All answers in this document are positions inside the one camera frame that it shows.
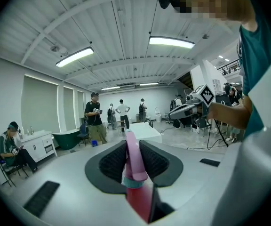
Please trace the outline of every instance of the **pink handle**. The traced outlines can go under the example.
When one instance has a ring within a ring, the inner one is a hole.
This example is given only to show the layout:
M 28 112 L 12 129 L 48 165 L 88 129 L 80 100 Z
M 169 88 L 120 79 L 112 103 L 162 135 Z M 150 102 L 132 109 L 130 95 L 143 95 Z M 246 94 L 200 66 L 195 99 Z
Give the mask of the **pink handle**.
M 145 181 L 148 175 L 145 170 L 139 144 L 133 132 L 126 132 L 127 162 L 125 176 L 134 181 Z

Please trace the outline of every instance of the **concrete floor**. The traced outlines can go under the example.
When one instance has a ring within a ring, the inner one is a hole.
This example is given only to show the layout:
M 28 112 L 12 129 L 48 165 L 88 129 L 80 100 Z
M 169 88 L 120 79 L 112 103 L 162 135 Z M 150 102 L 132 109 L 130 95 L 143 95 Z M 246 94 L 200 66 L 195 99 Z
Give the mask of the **concrete floor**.
M 221 146 L 221 147 L 213 147 L 210 150 L 206 149 L 207 147 L 207 140 L 208 140 L 208 131 L 200 132 L 198 133 L 196 130 L 192 130 L 192 128 L 179 128 L 175 129 L 173 128 L 172 124 L 167 124 L 164 121 L 162 122 L 154 122 L 153 127 L 162 134 L 162 142 L 167 145 L 176 146 L 180 148 L 184 148 L 185 150 L 189 148 L 190 150 L 199 150 L 199 151 L 209 151 L 212 153 L 222 153 L 224 154 L 226 152 L 227 147 L 225 146 L 224 142 L 219 141 L 216 143 L 215 146 Z M 111 127 L 107 130 L 107 141 L 108 142 L 119 142 L 123 140 L 123 136 L 118 132 L 118 130 L 112 130 Z M 215 143 L 218 139 L 221 137 L 219 135 L 214 135 L 213 133 L 210 134 L 210 140 L 209 140 L 209 147 Z M 74 153 L 80 150 L 91 150 L 91 145 L 89 142 L 87 142 L 87 146 L 81 142 L 80 146 L 75 146 L 71 150 L 62 150 L 61 148 L 57 148 L 57 154 L 58 157 L 67 155 L 69 153 Z M 45 166 L 51 163 L 53 160 L 57 160 L 57 157 L 54 155 L 51 155 L 40 162 L 38 162 L 38 168 L 39 170 L 44 170 Z M 32 172 L 29 169 L 29 167 L 25 168 L 25 171 L 29 175 L 29 177 L 32 177 Z M 15 183 L 15 185 L 18 187 L 21 185 L 25 180 L 28 180 L 26 175 L 20 170 L 21 176 L 16 174 L 11 174 L 11 179 Z M 0 190 L 5 192 L 7 195 L 11 195 L 14 190 L 17 189 L 17 187 L 10 187 L 8 183 L 4 183 L 0 185 Z

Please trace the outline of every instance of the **blue chair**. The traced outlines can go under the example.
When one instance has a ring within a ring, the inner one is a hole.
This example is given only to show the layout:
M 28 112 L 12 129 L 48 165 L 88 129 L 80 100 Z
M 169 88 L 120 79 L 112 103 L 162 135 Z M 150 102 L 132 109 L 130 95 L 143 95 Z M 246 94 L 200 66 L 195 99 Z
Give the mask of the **blue chair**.
M 83 143 L 85 144 L 85 146 L 87 146 L 87 143 L 86 143 L 86 139 L 88 139 L 88 127 L 86 127 L 86 124 L 83 123 L 81 126 L 80 126 L 80 134 L 77 135 L 77 137 L 80 137 L 81 140 L 83 141 Z

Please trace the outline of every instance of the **teal shirt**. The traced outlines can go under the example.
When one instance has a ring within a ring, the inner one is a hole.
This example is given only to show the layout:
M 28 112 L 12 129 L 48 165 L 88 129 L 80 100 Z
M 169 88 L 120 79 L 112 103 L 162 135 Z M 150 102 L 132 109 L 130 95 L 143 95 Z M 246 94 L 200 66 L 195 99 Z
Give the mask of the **teal shirt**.
M 14 148 L 17 148 L 13 138 L 9 138 L 5 131 L 0 136 L 0 154 L 11 153 Z M 11 166 L 15 161 L 15 157 L 5 157 L 5 162 L 8 166 Z
M 271 65 L 271 25 L 265 19 L 260 6 L 253 0 L 252 3 L 258 28 L 255 32 L 250 32 L 242 26 L 240 27 L 242 40 L 242 68 L 240 75 L 243 75 L 243 94 L 245 96 L 248 96 L 250 90 L 253 89 Z M 244 137 L 262 128 L 262 120 L 253 105 L 253 111 Z

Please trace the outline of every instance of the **cabinet door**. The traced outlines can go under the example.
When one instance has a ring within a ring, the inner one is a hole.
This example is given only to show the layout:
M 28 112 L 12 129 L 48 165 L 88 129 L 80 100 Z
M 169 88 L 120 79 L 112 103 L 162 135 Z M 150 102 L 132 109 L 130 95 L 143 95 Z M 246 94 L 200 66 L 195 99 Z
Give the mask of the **cabinet door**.
M 35 153 L 36 153 L 37 159 L 40 160 L 42 157 L 44 157 L 47 154 L 45 147 L 43 146 L 42 140 L 34 141 L 34 146 L 35 146 Z
M 37 161 L 35 146 L 34 146 L 34 143 L 32 141 L 29 142 L 28 144 L 25 144 L 24 149 L 27 150 L 27 152 L 30 154 L 30 156 L 33 158 L 34 161 Z

